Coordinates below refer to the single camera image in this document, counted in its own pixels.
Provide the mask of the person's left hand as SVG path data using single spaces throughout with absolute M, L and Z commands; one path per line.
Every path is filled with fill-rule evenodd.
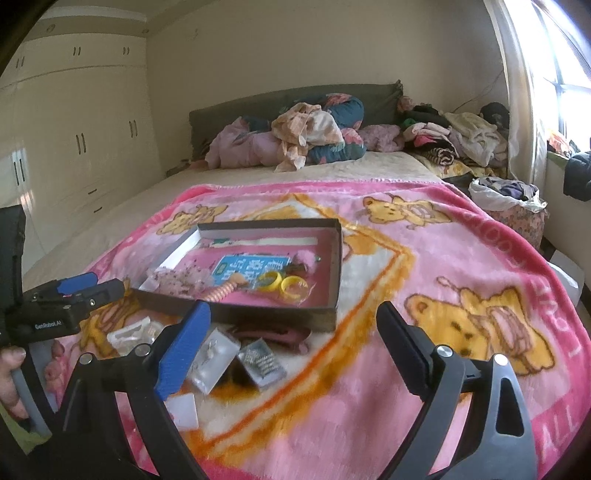
M 26 351 L 21 347 L 8 347 L 1 350 L 0 358 L 0 399 L 1 404 L 17 421 L 29 417 L 18 394 L 12 373 L 18 370 L 26 359 Z

